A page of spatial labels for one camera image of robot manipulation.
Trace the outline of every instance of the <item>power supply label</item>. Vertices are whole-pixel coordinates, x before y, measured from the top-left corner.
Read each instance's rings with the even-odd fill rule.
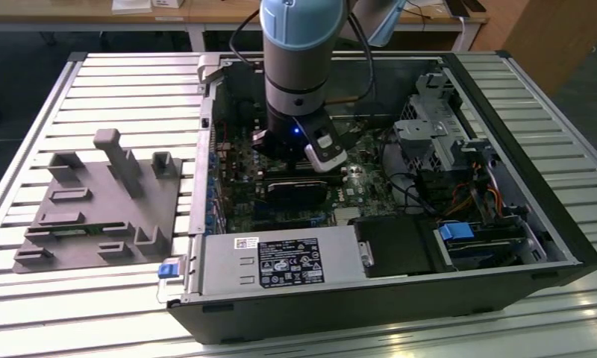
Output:
[[[258,283],[263,289],[322,282],[318,239],[258,242]]]

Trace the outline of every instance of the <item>white slatted table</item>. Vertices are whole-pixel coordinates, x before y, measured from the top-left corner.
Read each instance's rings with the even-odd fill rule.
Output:
[[[597,249],[595,153],[511,70],[511,61],[491,54],[459,58]],[[8,273],[51,178],[44,167],[52,151],[76,150],[83,161],[104,160],[90,136],[110,126],[119,129],[120,145],[132,148],[136,158],[168,151],[184,161],[172,253],[186,249],[196,59],[195,54],[90,54],[62,71],[0,186],[0,357],[597,355],[597,272],[537,292],[503,312],[206,347],[155,300],[158,264]],[[466,108],[463,113],[483,135]]]

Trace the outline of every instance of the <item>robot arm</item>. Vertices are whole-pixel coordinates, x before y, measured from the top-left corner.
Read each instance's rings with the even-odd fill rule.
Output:
[[[267,127],[254,135],[254,148],[263,155],[290,164],[306,157],[317,172],[331,170],[346,160],[325,110],[335,39],[362,31],[370,34],[371,45],[386,44],[403,2],[261,1]],[[338,103],[357,99],[345,98]]]

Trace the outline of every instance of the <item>gray floor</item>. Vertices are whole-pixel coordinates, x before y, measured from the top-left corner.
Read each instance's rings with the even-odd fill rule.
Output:
[[[0,33],[0,139],[6,139],[0,141],[0,179],[68,53],[188,50],[180,38],[180,34],[112,33],[102,48],[95,33],[56,34],[54,46],[35,33]],[[207,40],[225,48],[223,37]],[[597,148],[597,46],[554,101]]]

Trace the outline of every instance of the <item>white cable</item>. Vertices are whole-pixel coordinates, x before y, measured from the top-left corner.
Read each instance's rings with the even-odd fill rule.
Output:
[[[461,23],[461,33],[459,33],[459,41],[457,41],[455,50],[461,51],[461,46],[465,43],[465,18],[459,16],[458,19],[459,19],[459,23]]]

